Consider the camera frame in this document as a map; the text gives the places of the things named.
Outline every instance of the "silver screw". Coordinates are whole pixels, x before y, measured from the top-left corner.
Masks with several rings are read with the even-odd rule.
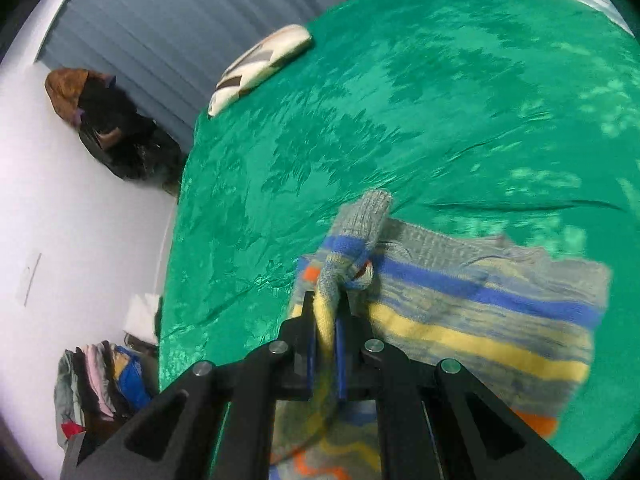
[[[382,352],[382,349],[384,347],[385,344],[380,341],[380,339],[369,339],[366,343],[364,343],[364,348],[373,353]]]
[[[272,354],[284,354],[287,350],[289,350],[289,345],[284,341],[276,340],[269,345],[269,352]]]
[[[457,374],[462,369],[462,366],[455,359],[444,359],[440,363],[440,368],[444,373]]]
[[[213,370],[213,366],[209,361],[198,361],[193,365],[193,373],[198,377],[202,377],[203,375],[207,375],[210,371]]]

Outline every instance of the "gray curtain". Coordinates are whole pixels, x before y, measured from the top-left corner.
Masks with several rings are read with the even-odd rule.
[[[345,0],[67,0],[40,53],[50,68],[116,75],[188,151],[222,71],[270,32]]]

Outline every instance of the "wall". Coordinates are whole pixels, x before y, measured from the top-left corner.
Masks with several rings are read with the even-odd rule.
[[[0,64],[0,412],[45,479],[58,478],[63,459],[58,359],[65,348],[122,340],[130,295],[156,287],[175,205],[114,177],[53,112],[47,69],[33,60],[62,1],[41,1]],[[23,307],[15,290],[34,248],[42,257]]]

